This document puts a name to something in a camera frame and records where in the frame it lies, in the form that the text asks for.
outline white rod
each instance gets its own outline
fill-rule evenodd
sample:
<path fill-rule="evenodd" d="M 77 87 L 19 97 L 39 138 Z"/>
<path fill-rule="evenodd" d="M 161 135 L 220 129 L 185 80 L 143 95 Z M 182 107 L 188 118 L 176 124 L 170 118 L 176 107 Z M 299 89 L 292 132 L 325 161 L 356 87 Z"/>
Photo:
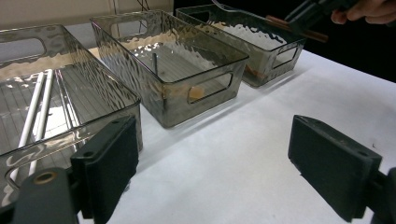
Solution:
<path fill-rule="evenodd" d="M 46 87 L 44 89 L 43 105 L 41 106 L 41 111 L 40 111 L 38 131 L 37 131 L 37 135 L 35 136 L 36 141 L 41 140 L 44 137 L 44 133 L 46 132 L 46 123 L 47 123 L 48 111 L 50 106 L 50 90 L 52 88 L 53 73 L 52 73 L 52 69 L 47 69 L 46 72 L 47 72 Z M 32 175 L 35 172 L 36 166 L 37 166 L 37 161 L 32 161 L 30 163 L 29 175 Z"/>
<path fill-rule="evenodd" d="M 33 92 L 32 100 L 29 105 L 26 121 L 23 125 L 21 140 L 20 140 L 20 143 L 18 144 L 18 147 L 26 146 L 27 140 L 29 138 L 29 133 L 32 129 L 32 123 L 33 123 L 33 118 L 35 117 L 35 109 L 37 108 L 38 98 L 40 97 L 41 89 L 44 84 L 43 81 L 44 81 L 44 73 L 41 72 L 38 74 L 38 78 L 35 83 L 35 90 Z M 17 175 L 18 175 L 18 169 L 15 169 L 11 173 L 10 177 L 15 181 L 17 178 Z"/>

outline clear plastic bin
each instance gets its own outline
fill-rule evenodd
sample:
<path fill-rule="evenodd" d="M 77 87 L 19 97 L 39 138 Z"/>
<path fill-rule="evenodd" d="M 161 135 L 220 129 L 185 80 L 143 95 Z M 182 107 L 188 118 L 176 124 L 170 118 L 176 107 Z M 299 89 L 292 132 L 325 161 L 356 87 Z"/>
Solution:
<path fill-rule="evenodd" d="M 101 60 L 164 128 L 238 93 L 248 55 L 166 12 L 91 21 Z"/>
<path fill-rule="evenodd" d="M 16 200 L 31 173 L 70 167 L 70 156 L 140 98 L 62 26 L 0 32 L 0 200 Z"/>
<path fill-rule="evenodd" d="M 251 87 L 260 87 L 292 70 L 306 41 L 269 24 L 265 18 L 225 11 L 216 5 L 177 8 L 176 16 L 246 52 L 250 57 L 243 81 Z"/>

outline white tabletop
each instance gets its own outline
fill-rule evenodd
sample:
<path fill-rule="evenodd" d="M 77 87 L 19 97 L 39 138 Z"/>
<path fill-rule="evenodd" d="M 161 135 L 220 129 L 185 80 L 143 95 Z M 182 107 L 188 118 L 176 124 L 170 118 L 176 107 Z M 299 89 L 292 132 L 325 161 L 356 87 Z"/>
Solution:
<path fill-rule="evenodd" d="M 396 166 L 396 84 L 303 50 L 293 71 L 173 129 L 141 106 L 144 149 L 109 223 L 346 223 L 288 158 L 291 123 L 329 124 Z M 373 212 L 363 219 L 370 223 Z"/>

